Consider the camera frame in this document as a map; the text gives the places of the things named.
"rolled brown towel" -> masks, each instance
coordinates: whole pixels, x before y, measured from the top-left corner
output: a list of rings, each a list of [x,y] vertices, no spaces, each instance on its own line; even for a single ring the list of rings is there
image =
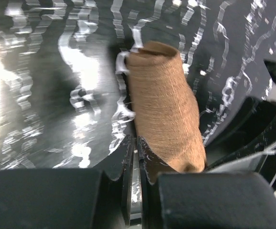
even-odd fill
[[[127,58],[137,134],[178,172],[202,172],[206,154],[199,109],[177,49],[148,42]]]

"fabric fold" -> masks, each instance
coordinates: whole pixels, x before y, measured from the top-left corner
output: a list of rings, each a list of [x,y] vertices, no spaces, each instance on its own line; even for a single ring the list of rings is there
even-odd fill
[[[199,109],[182,69],[180,52],[148,42],[127,58],[135,126],[153,152],[178,172],[202,172],[206,154]]]

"folded fabric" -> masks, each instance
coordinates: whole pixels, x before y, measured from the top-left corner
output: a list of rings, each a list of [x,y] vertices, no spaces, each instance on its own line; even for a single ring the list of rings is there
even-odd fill
[[[153,152],[178,172],[202,172],[206,154],[199,109],[177,49],[148,42],[127,58],[135,126]]]

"marble table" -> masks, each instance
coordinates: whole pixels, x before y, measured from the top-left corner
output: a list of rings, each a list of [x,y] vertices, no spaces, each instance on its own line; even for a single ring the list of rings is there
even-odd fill
[[[272,88],[276,0],[0,0],[0,170],[92,167],[134,135],[123,60],[149,40],[180,50],[207,146]]]

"glossy black surface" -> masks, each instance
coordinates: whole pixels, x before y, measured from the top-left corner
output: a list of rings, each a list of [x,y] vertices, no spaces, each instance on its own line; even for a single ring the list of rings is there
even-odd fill
[[[122,56],[149,40],[181,51],[208,145],[268,96],[276,0],[0,0],[0,170],[113,152],[133,134]]]

